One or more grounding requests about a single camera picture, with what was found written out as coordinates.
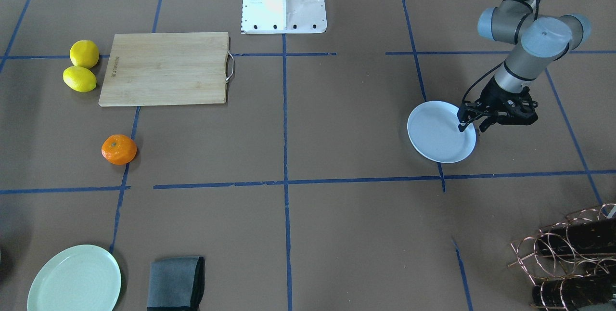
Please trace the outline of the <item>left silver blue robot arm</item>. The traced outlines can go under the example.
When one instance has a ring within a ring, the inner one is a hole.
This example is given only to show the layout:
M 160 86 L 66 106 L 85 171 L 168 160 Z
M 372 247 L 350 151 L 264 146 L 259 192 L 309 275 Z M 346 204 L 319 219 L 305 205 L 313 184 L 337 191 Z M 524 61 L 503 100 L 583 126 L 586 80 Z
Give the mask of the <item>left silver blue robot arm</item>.
M 457 112 L 463 132 L 480 120 L 479 129 L 491 125 L 532 125 L 537 121 L 537 102 L 530 85 L 550 63 L 587 41 L 591 23 L 578 13 L 542 15 L 543 0 L 502 0 L 485 10 L 477 22 L 480 36 L 508 43 L 514 48 L 499 65 L 484 74 L 488 82 L 479 98 L 462 98 Z

